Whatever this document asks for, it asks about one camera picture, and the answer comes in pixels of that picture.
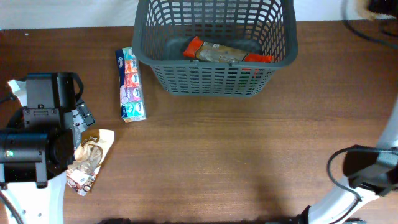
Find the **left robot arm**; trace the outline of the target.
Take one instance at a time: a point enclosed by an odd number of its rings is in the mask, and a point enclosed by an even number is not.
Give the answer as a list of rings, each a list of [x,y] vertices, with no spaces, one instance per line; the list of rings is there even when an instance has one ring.
[[[73,72],[30,73],[8,83],[21,107],[1,130],[1,202],[9,223],[63,223],[67,168],[95,120]]]

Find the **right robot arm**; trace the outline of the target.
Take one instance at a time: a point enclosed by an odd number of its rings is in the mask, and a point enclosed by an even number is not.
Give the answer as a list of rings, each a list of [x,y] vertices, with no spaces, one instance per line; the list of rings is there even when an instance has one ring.
[[[350,223],[361,207],[397,191],[397,107],[375,147],[354,145],[336,151],[326,172],[334,187],[291,223]]]

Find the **colourful tissue pack strip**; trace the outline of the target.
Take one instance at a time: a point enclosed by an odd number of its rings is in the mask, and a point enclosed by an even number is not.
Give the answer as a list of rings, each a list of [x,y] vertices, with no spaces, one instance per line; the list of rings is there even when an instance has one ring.
[[[146,120],[139,61],[131,47],[115,51],[119,72],[121,118],[125,123]]]

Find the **grey plastic lattice basket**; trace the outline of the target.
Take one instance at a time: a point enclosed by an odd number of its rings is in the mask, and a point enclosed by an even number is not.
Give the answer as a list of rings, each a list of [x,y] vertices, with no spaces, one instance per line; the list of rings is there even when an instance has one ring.
[[[174,95],[250,97],[297,57],[294,4],[140,1],[132,50]]]

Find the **green lid spice jar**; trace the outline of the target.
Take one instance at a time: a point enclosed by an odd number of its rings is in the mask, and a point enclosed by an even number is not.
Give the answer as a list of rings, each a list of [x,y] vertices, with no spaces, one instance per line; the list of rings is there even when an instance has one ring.
[[[242,74],[239,76],[238,79],[238,88],[244,89],[247,84],[249,84],[252,80],[251,69],[243,69]]]

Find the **orange pasta packet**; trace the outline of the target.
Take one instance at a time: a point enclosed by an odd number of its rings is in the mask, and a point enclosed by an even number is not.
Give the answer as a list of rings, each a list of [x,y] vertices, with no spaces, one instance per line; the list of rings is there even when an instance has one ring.
[[[220,45],[194,37],[183,55],[195,60],[218,63],[259,62],[271,63],[273,56],[250,53],[236,48]]]

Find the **beige snack bag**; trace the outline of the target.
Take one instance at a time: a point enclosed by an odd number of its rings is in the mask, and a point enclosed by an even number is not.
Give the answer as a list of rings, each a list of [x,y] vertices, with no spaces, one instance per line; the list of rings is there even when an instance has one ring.
[[[101,166],[114,142],[115,133],[107,129],[85,131],[74,161],[66,171],[67,184],[81,196],[85,196],[94,185]]]
[[[374,20],[379,14],[371,12],[369,5],[371,0],[356,0],[356,11],[360,17],[367,20]]]

